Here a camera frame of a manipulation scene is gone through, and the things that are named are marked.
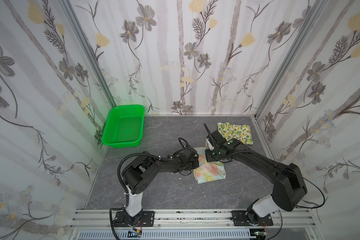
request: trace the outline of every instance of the gray marble tabletop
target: gray marble tabletop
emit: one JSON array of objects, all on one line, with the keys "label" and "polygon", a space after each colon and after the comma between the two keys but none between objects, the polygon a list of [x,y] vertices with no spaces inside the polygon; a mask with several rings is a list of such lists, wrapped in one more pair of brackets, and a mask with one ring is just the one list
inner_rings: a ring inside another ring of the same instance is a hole
[{"label": "gray marble tabletop", "polygon": [[[185,138],[192,147],[205,146],[207,136],[203,123],[211,132],[218,122],[247,124],[251,127],[251,149],[265,155],[250,117],[145,117],[141,144],[137,147],[109,147],[99,170],[86,209],[109,209],[125,203],[124,190],[117,180],[117,166],[128,154],[149,151],[167,156],[181,148],[177,138]],[[233,161],[224,164],[226,179],[197,184],[193,174],[160,173],[144,191],[144,209],[235,209],[247,208],[257,198],[272,191],[272,184],[248,166]]]}]

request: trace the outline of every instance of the lemon print cloth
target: lemon print cloth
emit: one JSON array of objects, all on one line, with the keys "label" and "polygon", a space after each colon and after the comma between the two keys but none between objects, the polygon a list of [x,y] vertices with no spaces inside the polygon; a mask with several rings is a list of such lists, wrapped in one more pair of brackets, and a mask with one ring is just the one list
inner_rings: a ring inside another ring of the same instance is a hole
[{"label": "lemon print cloth", "polygon": [[222,162],[207,162],[204,147],[196,147],[195,150],[199,154],[199,167],[193,170],[197,183],[225,179],[226,172]]},{"label": "lemon print cloth", "polygon": [[236,138],[244,144],[253,144],[251,127],[248,125],[235,125],[229,122],[218,122],[217,130],[228,141],[231,138]]}]

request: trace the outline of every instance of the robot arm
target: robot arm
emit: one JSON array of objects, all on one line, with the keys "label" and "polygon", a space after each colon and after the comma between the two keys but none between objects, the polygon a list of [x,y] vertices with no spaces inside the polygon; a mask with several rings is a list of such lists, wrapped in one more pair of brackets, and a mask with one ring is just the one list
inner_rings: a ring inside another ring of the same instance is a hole
[{"label": "robot arm", "polygon": [[[245,220],[257,225],[264,221],[269,213],[283,209],[292,211],[296,204],[307,193],[304,180],[299,177],[300,169],[295,164],[288,166],[275,162],[251,149],[241,141],[226,141],[218,131],[210,133],[206,127],[207,145],[205,151],[207,162],[232,159],[248,165],[273,183],[271,194],[257,199],[248,208]],[[127,186],[129,205],[124,210],[124,218],[131,226],[136,225],[142,213],[142,193],[159,172],[181,172],[196,169],[198,164],[197,151],[188,144],[170,156],[170,160],[155,160],[148,156],[136,157],[122,172],[123,182]]]},{"label": "robot arm", "polygon": [[207,149],[207,162],[232,159],[244,163],[273,184],[271,194],[262,199],[257,199],[247,208],[247,221],[252,224],[262,222],[262,218],[271,212],[283,209],[292,211],[299,201],[307,194],[307,188],[300,169],[295,164],[288,166],[275,162],[249,148],[241,141],[232,138],[226,141],[218,131],[207,136],[208,142],[215,142],[215,147]]}]

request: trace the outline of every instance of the green plastic basket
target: green plastic basket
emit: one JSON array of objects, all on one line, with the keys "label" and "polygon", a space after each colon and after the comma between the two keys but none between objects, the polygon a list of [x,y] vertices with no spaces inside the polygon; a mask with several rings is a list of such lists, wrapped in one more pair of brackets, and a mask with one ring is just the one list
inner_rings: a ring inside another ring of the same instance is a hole
[{"label": "green plastic basket", "polygon": [[143,137],[145,108],[123,105],[112,108],[101,141],[114,148],[139,146]]}]

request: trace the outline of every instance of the yellow patterned fabric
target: yellow patterned fabric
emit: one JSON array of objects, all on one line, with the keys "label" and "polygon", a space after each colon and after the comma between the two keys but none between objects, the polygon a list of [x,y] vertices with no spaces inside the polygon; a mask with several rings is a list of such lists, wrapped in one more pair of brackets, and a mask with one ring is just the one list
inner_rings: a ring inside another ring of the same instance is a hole
[{"label": "yellow patterned fabric", "polygon": [[236,138],[244,144],[253,144],[251,127],[248,125],[234,125],[229,122],[218,122],[217,129],[227,141],[231,138]]}]

